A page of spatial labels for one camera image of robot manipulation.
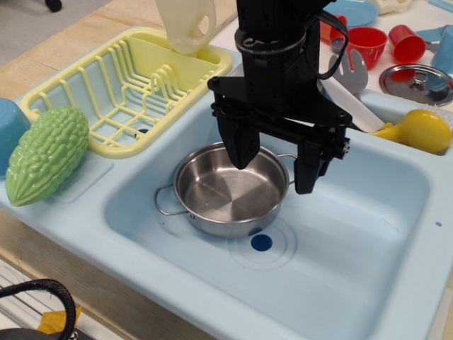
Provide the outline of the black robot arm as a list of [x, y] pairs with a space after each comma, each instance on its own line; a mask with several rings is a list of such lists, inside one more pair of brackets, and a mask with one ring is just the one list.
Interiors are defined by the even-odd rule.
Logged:
[[256, 157], [260, 135], [297, 146], [295, 189], [313, 191], [329, 163], [345, 156], [352, 116], [319, 91], [334, 69], [319, 70], [320, 27], [348, 36], [325, 1], [238, 1], [235, 33], [243, 75], [214, 77], [212, 110], [232, 164], [244, 169]]

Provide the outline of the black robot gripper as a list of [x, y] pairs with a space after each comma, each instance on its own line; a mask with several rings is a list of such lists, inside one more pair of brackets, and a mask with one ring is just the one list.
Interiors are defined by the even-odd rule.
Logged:
[[231, 163], [245, 169], [260, 150], [265, 133], [297, 146], [294, 184], [299, 195], [312, 193], [333, 158], [342, 159], [352, 117], [320, 94], [320, 29], [283, 31], [239, 28], [234, 36], [243, 75], [214, 77], [212, 108]]

